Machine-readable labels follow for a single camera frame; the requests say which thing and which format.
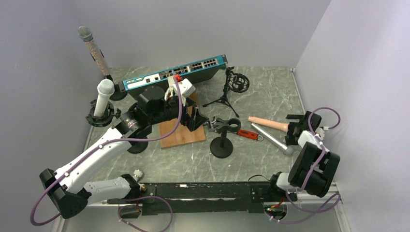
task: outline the black microphone clip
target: black microphone clip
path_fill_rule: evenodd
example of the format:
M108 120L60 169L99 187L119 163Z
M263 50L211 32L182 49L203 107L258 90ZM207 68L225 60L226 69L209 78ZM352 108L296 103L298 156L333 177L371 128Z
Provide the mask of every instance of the black microphone clip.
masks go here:
M114 111L114 106L111 102L108 102L107 107L105 108L104 114L101 117L94 116L95 106L97 104L97 100L93 100L90 102L91 109L89 114L86 116L87 122L94 126L94 127L106 127L110 125L113 121L113 118L116 117L117 119L121 116L121 110L117 109L117 112Z

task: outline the round stand base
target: round stand base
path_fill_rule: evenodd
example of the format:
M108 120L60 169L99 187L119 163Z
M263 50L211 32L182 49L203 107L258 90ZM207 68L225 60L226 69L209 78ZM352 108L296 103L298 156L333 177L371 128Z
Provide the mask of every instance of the round stand base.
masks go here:
M138 153L145 151L147 147L148 147L148 142L137 142L132 147L130 147L127 151L130 152L131 154L138 154Z
M115 102L116 102L116 101L122 100L122 99L124 99L124 98L127 96L127 94L128 94L127 91L121 92L121 91L119 90L118 84L115 85L114 89L115 89L114 94L111 95L111 97L110 97L110 100L112 100L112 101L115 101Z
M216 157L220 159L224 159L232 154L232 151L234 150L234 146L232 145L232 142L228 139L224 139L224 144L223 147L220 146L220 143L222 141L222 137L217 137L211 142L211 153Z

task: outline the microphone grille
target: microphone grille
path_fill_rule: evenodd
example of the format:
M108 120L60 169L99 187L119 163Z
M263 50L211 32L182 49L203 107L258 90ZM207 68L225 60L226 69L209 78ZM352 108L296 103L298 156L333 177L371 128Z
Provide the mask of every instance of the microphone grille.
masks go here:
M92 40L92 32L88 27L80 26L78 28L78 36L83 39L84 42Z
M104 79L98 84L97 90L102 94L111 95L114 93L114 82Z

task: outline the wooden cutting board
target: wooden cutting board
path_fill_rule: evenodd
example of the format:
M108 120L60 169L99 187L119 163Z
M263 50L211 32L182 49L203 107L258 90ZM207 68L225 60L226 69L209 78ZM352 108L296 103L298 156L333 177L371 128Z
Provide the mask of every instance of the wooden cutting board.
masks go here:
M198 100L196 98L196 93L193 92L190 95L190 98L194 100L198 104ZM166 133L170 132L176 124L176 119L162 122L158 124L158 128L160 130L160 136L165 135ZM179 124L176 131L171 134L170 136L166 137L165 139L161 140L161 148L179 146L184 144L191 144L196 142L202 142L206 140L204 127L199 127L195 131L189 131L187 127L182 126Z

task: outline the tripod stand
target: tripod stand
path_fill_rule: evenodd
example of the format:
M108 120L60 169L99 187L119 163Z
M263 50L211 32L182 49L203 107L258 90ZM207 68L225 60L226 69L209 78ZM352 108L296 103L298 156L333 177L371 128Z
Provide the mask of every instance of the tripod stand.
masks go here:
M231 106L231 104L228 101L229 78L234 73L232 71L232 69L234 69L234 67L226 68L226 71L225 71L226 80L225 80L225 85L223 86L223 95L215 101L211 101L210 103L202 105L202 107L207 107L207 106L209 106L210 104L213 104L213 103L221 103L221 104L224 104L224 105L228 106L229 108L231 108L234 111L235 116L239 117L239 114L234 110L234 108Z

